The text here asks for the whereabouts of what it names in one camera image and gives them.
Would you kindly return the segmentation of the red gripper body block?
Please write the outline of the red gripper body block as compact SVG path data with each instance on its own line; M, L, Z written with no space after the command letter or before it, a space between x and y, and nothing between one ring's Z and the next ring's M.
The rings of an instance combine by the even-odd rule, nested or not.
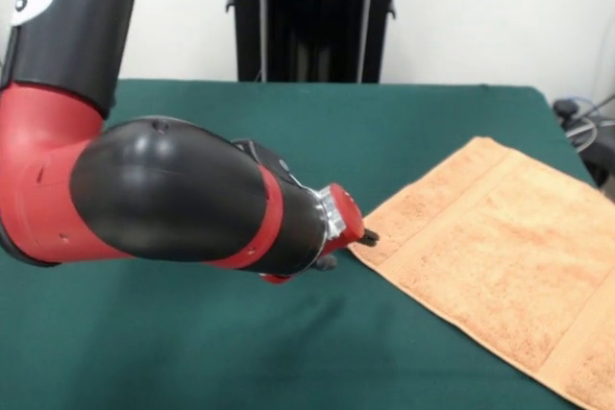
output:
M332 254L347 248L364 233L364 223L361 212L352 196L339 184L332 183L319 191L311 190L316 197L316 209L324 215L326 224L324 243L320 253L307 266L321 255Z

